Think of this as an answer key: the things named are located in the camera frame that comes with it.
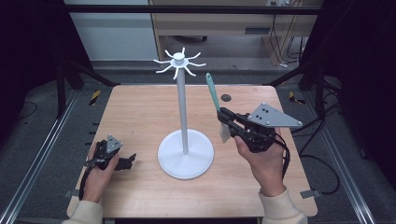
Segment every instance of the wall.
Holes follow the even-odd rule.
[[[148,5],[147,0],[64,0],[67,5]],[[145,13],[70,13],[91,61],[158,59]]]

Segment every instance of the silver metal plate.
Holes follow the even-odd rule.
[[[120,149],[123,143],[113,137],[111,134],[107,136],[107,153]]]
[[[271,107],[266,103],[262,103],[257,107],[248,119],[254,123],[260,124],[264,127],[301,127],[303,123],[291,116]]]

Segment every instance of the hand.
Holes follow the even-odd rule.
[[[93,158],[95,149],[96,143],[92,144],[88,155],[89,160]],[[101,170],[97,166],[93,167],[85,182],[84,196],[82,197],[82,200],[99,203],[108,183],[110,182],[114,168],[116,168],[117,163],[119,162],[119,158],[119,154],[115,154],[105,170]]]
[[[275,128],[275,130],[280,135],[280,129]],[[266,151],[252,153],[241,137],[235,136],[234,141],[239,155],[250,164],[253,176],[262,186],[261,193],[267,197],[275,197],[283,193],[286,190],[282,178],[284,149],[274,143]]]

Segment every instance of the wooden table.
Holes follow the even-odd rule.
[[[276,90],[266,86],[217,86],[220,101],[235,113],[250,113],[261,102],[281,110]],[[123,142],[120,156],[137,153],[131,170],[117,171],[103,197],[104,217],[262,217],[263,209],[248,163],[237,152],[231,138],[223,144],[207,86],[186,86],[188,128],[205,134],[213,144],[211,167],[193,180],[169,176],[157,159],[158,146],[169,133],[180,129],[177,86],[117,86],[107,103],[94,141],[112,134]],[[309,217],[318,209],[313,198],[303,199],[308,190],[303,166],[290,130],[281,129],[290,149],[291,161],[285,185],[296,206]],[[67,214],[74,211],[73,197]]]

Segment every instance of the gray floor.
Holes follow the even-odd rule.
[[[209,36],[206,42],[200,37],[172,37],[167,49],[174,53],[186,48],[186,54],[193,56],[202,52],[194,63],[207,63],[205,68],[197,68],[197,77],[187,76],[188,84],[205,84],[203,76],[210,71],[216,84],[253,84],[261,85],[281,77],[297,64],[290,63],[288,68],[272,66],[264,45],[259,37]],[[172,71],[155,74],[161,67],[153,62],[93,63],[96,71],[104,77],[123,84],[162,84],[175,83]],[[48,155],[37,180],[24,202],[18,215],[18,223],[59,223],[67,218],[65,211],[69,199],[63,196],[66,189],[72,189],[77,181],[89,143],[93,139],[100,122],[111,88],[81,75],[85,86],[81,91],[67,89],[69,95],[77,93],[76,103]],[[299,91],[296,88],[300,77],[288,80],[276,87],[282,107],[287,114],[308,123],[315,118],[309,104],[291,102],[290,91],[296,99],[306,100],[314,97],[313,91]],[[56,117],[56,83],[50,82],[31,90],[21,117],[13,128],[13,134],[0,150],[0,209],[4,211],[22,182],[35,155],[46,140]],[[95,105],[89,105],[92,94],[101,90]],[[326,107],[337,103],[334,95],[327,98]],[[313,126],[295,134],[294,141],[299,150],[307,142],[309,135],[318,127]],[[396,223],[396,192],[389,185],[374,161],[361,158],[360,148],[354,140],[342,108],[336,107],[326,117],[325,129],[342,155],[346,166],[367,203],[376,223]],[[304,154],[317,156],[332,167],[328,146],[319,133],[308,144]],[[335,188],[335,175],[323,163],[302,158],[308,181],[312,188],[329,191]],[[309,218],[310,223],[361,223],[350,202],[347,191],[342,185],[332,195],[316,198],[318,214]]]

